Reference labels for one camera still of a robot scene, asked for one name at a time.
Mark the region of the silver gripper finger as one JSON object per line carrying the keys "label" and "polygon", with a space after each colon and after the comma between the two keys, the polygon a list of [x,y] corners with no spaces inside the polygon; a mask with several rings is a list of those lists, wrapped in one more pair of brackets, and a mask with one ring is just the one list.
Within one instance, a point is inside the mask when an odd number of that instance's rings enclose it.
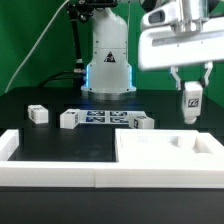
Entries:
{"label": "silver gripper finger", "polygon": [[209,76],[210,76],[212,70],[213,70],[213,63],[212,62],[207,62],[205,64],[205,74],[204,74],[203,77],[201,77],[199,79],[199,82],[200,82],[200,84],[203,88],[205,88],[209,85]]}
{"label": "silver gripper finger", "polygon": [[176,89],[181,90],[182,89],[182,80],[178,75],[178,67],[176,67],[176,66],[170,67],[170,74],[172,75],[172,77],[175,80]]}

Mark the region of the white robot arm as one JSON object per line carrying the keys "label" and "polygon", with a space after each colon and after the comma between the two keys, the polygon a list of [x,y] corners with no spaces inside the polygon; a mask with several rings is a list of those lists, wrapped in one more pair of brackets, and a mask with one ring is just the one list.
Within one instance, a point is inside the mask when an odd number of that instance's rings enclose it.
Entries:
{"label": "white robot arm", "polygon": [[119,3],[132,1],[144,10],[140,70],[167,68],[181,88],[180,66],[203,63],[210,73],[215,61],[224,60],[224,15],[211,13],[220,0],[79,0],[80,16],[93,20],[93,57],[83,92],[116,99],[136,90],[128,63],[128,26],[112,12]]}

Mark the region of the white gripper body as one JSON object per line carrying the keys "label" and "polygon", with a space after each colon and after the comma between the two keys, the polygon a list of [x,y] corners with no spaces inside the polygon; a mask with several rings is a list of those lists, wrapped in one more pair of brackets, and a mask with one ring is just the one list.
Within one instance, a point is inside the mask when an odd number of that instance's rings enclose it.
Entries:
{"label": "white gripper body", "polygon": [[142,71],[224,60],[224,20],[210,20],[199,33],[176,34],[170,26],[144,30],[139,38]]}

